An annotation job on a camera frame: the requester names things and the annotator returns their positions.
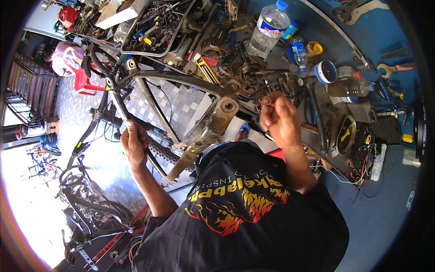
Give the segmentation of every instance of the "white plastic basket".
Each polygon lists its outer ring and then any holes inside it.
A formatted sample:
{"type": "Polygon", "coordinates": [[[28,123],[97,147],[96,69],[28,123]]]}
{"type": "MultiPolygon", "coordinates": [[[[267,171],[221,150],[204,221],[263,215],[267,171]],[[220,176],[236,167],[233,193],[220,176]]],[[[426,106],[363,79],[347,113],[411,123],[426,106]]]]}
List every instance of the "white plastic basket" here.
{"type": "Polygon", "coordinates": [[[116,10],[122,4],[122,0],[111,0],[101,13],[95,26],[107,29],[119,23],[136,18],[149,2],[150,0],[135,0],[127,9],[116,13],[116,10]]]}

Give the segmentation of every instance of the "spanner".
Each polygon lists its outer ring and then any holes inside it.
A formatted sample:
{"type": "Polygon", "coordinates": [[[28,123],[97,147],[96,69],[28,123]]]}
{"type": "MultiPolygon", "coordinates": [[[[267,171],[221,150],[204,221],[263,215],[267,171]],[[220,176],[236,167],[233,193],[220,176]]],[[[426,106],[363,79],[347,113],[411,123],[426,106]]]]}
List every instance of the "spanner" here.
{"type": "Polygon", "coordinates": [[[329,13],[332,15],[334,11],[338,11],[339,15],[343,18],[342,23],[345,24],[348,21],[351,12],[359,5],[362,5],[365,1],[367,0],[350,0],[344,5],[331,8],[329,10],[329,13]]]}
{"type": "Polygon", "coordinates": [[[387,4],[384,4],[379,0],[373,0],[373,1],[370,1],[370,2],[364,4],[360,7],[357,7],[356,9],[352,10],[352,12],[350,13],[350,16],[351,16],[350,21],[345,22],[345,20],[341,17],[341,14],[337,14],[337,18],[343,24],[350,26],[350,25],[355,24],[361,15],[363,15],[364,13],[367,13],[371,10],[377,9],[377,8],[384,9],[384,10],[390,9],[390,7],[387,4]]]}
{"type": "Polygon", "coordinates": [[[389,78],[393,72],[400,72],[400,71],[408,71],[415,69],[415,63],[405,63],[405,64],[396,64],[395,66],[391,67],[386,64],[380,64],[378,65],[378,70],[384,69],[386,74],[381,75],[383,78],[389,78]]]}

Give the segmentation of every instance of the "blue wire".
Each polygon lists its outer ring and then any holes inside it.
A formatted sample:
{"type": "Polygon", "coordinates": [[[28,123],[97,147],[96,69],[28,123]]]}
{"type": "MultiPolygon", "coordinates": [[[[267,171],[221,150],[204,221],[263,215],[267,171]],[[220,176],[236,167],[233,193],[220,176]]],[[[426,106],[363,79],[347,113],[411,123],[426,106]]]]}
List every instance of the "blue wire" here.
{"type": "Polygon", "coordinates": [[[359,192],[361,193],[361,196],[364,197],[364,199],[367,199],[367,200],[374,199],[374,198],[377,197],[378,194],[382,191],[382,187],[384,186],[384,172],[381,171],[381,174],[382,174],[382,184],[381,184],[381,188],[380,188],[379,191],[378,191],[374,196],[372,196],[371,198],[367,198],[367,197],[364,196],[364,194],[362,193],[362,186],[361,186],[361,189],[359,190],[359,192]]]}

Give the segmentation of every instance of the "foot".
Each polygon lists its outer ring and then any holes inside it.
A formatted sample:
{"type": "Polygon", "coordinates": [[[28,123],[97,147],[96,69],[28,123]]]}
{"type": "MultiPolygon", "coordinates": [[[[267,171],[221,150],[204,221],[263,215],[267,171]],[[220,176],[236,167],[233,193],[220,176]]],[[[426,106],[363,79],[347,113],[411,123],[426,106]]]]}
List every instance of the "foot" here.
{"type": "Polygon", "coordinates": [[[247,139],[248,134],[249,134],[249,127],[248,127],[248,125],[243,124],[240,127],[239,133],[237,133],[236,139],[234,141],[238,142],[238,141],[241,141],[243,139],[247,139]]]}

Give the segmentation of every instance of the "hand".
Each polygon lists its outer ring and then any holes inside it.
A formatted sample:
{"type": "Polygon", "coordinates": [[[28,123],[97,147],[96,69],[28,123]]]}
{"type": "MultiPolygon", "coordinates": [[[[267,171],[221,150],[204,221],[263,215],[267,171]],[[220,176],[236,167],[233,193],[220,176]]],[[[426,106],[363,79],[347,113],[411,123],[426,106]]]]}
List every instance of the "hand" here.
{"type": "Polygon", "coordinates": [[[127,129],[121,135],[121,146],[132,170],[144,167],[147,163],[144,149],[149,144],[147,132],[133,120],[127,120],[127,129]]]}
{"type": "Polygon", "coordinates": [[[301,119],[298,109],[281,92],[268,94],[272,100],[261,101],[260,126],[269,131],[277,146],[282,151],[291,151],[302,146],[301,119]]]}

